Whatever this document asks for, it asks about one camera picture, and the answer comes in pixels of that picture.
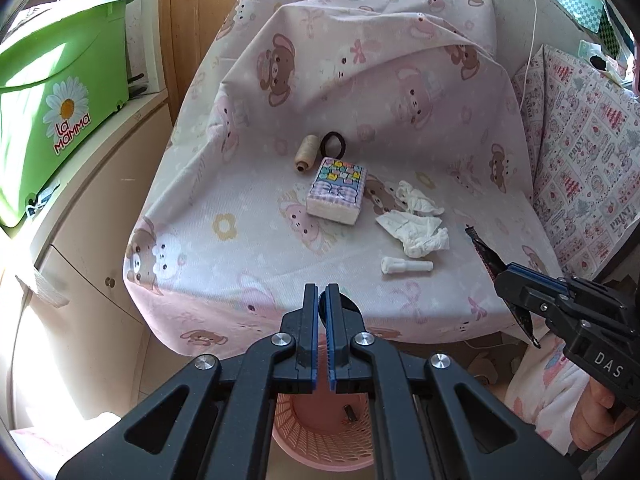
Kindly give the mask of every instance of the green plastic basket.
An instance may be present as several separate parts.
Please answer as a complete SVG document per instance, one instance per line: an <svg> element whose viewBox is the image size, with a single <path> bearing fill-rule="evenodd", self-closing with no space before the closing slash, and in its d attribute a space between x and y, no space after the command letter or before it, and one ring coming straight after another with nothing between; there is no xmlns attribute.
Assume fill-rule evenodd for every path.
<svg viewBox="0 0 640 480"><path fill-rule="evenodd" d="M132 0L61 0L23 11L0 44L0 222L15 226L59 165L129 99Z"/></svg>

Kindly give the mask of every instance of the la mamma logo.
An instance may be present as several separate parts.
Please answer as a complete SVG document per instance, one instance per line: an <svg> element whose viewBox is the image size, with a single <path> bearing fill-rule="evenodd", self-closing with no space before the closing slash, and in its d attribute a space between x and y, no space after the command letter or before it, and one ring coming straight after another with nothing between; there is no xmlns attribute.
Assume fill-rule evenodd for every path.
<svg viewBox="0 0 640 480"><path fill-rule="evenodd" d="M47 137L53 137L53 151L59 155L91 123L89 92L80 79L71 76L55 83L53 93L47 96L51 108L42 122L48 124Z"/></svg>

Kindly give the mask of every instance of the pink laundry basket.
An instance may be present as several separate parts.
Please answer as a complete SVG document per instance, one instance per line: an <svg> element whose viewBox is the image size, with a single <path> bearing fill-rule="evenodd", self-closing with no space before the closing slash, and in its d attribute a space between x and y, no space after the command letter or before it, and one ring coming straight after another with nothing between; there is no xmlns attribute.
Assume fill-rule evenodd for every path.
<svg viewBox="0 0 640 480"><path fill-rule="evenodd" d="M345 405L357 417L349 422ZM279 394L273 437L293 459L323 471L355 471L373 464L369 401L329 389L326 343L318 345L318 386L311 395Z"/></svg>

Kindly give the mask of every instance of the white cabinet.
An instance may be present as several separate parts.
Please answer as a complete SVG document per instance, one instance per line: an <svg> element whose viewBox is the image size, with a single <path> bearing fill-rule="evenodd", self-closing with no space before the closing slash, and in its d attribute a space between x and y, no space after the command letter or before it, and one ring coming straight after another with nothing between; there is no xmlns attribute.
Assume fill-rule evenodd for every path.
<svg viewBox="0 0 640 480"><path fill-rule="evenodd" d="M169 108L163 105L98 170L52 242L95 288L138 319L122 281L122 263L171 129Z"/></svg>
<svg viewBox="0 0 640 480"><path fill-rule="evenodd" d="M16 426L64 424L102 412L123 416L137 394L138 354L148 329L101 295L55 248L40 271L70 303L56 309L32 296L22 313L12 381Z"/></svg>

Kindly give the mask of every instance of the cream thread spool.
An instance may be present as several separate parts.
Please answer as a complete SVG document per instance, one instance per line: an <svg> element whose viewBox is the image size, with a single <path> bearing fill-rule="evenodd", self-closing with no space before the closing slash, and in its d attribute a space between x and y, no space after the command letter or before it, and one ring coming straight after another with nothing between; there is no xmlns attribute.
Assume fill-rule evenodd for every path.
<svg viewBox="0 0 640 480"><path fill-rule="evenodd" d="M313 166L318 155L318 148L320 147L320 137L315 135L308 135L302 139L302 144L296 153L294 163L296 169L302 173Z"/></svg>

